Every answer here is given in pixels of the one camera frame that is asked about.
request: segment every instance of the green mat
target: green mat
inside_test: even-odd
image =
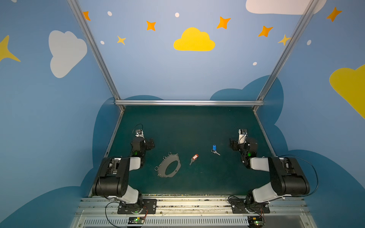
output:
[[[139,123],[155,142],[146,164],[129,175],[129,185],[143,194],[246,195],[270,181],[268,172],[247,169],[239,152],[229,148],[229,138],[238,140],[238,129],[244,128],[257,140],[257,156],[271,156],[250,107],[127,106],[109,156],[129,156]],[[211,152],[214,144],[220,156]],[[172,178],[158,177],[154,168],[169,152],[179,155],[181,168]],[[189,166],[195,154],[199,157]]]

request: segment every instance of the yellow cloud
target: yellow cloud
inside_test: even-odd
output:
[[[214,47],[215,43],[210,40],[208,33],[197,28],[188,28],[181,39],[174,42],[174,48],[178,51],[211,51]]]
[[[330,84],[363,118],[365,118],[365,65],[353,70],[341,68],[333,72]]]

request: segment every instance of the gray metal plate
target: gray metal plate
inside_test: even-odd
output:
[[[167,167],[174,161],[177,161],[176,169],[169,175],[166,175]],[[177,173],[177,171],[179,171],[180,167],[181,167],[181,164],[180,164],[180,159],[179,159],[178,154],[170,154],[158,166],[157,173],[158,173],[159,177],[173,177]]]

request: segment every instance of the aluminum profile beam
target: aluminum profile beam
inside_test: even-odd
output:
[[[116,100],[120,99],[118,90],[113,82],[113,79],[110,75],[110,72],[104,62],[103,57],[101,56],[100,50],[97,47],[96,41],[94,36],[92,35],[92,32],[90,30],[89,25],[87,24],[84,14],[82,12],[81,6],[79,4],[79,2],[77,0],[67,0],[67,2],[69,3],[73,14],[75,15],[78,24],[80,25],[80,28],[90,46],[91,51],[93,52],[96,62],[98,63],[101,72],[103,73],[105,80],[107,81],[107,84],[110,88],[110,91],[112,92],[114,98]]]
[[[217,106],[261,106],[264,101],[211,101],[211,100],[115,100],[116,105],[217,105]]]
[[[269,89],[271,88],[272,84],[274,83],[276,77],[279,75],[282,67],[284,66],[286,60],[288,59],[290,53],[293,51],[295,45],[297,44],[299,38],[301,37],[301,35],[304,32],[304,29],[307,27],[309,21],[311,20],[313,14],[314,14],[314,9],[317,6],[317,3],[319,2],[319,0],[311,0],[307,6],[307,8],[305,9],[302,17],[300,18],[297,26],[295,27],[291,38],[289,40],[289,43],[285,46],[283,52],[281,53],[281,56],[278,60],[278,62],[276,63],[273,71],[271,72],[268,80],[266,81],[264,87],[262,88],[260,94],[257,97],[257,100],[262,101],[264,100],[266,94],[268,93]],[[258,106],[255,106],[253,108],[254,111],[256,111],[258,108]]]

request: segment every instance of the cloud decal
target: cloud decal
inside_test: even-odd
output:
[[[208,33],[197,28],[188,28],[181,39],[174,42],[174,48],[178,51],[211,51],[214,47],[215,43],[210,40]]]
[[[51,71],[57,78],[66,76],[84,58],[88,50],[85,41],[78,39],[70,31],[52,31],[48,44],[53,55]]]
[[[327,0],[319,0],[314,13],[322,9]],[[251,13],[302,15],[310,0],[247,0],[246,9]]]
[[[341,68],[330,76],[330,84],[363,118],[365,118],[365,65],[353,70]]]

